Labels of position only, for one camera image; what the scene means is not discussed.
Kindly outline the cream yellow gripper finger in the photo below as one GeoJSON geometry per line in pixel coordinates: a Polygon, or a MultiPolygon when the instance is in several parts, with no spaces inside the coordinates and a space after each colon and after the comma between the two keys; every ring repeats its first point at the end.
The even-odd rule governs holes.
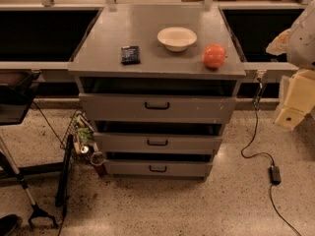
{"type": "Polygon", "coordinates": [[[315,72],[300,70],[280,82],[275,124],[293,130],[315,107],[315,72]]]}

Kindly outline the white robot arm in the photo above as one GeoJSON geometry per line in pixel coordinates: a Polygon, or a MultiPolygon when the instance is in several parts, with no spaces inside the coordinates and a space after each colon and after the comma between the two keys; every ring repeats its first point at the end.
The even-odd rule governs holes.
{"type": "Polygon", "coordinates": [[[298,71],[286,81],[288,88],[277,108],[275,123],[293,130],[315,106],[315,1],[311,1],[289,29],[267,46],[272,55],[286,55],[298,71]]]}

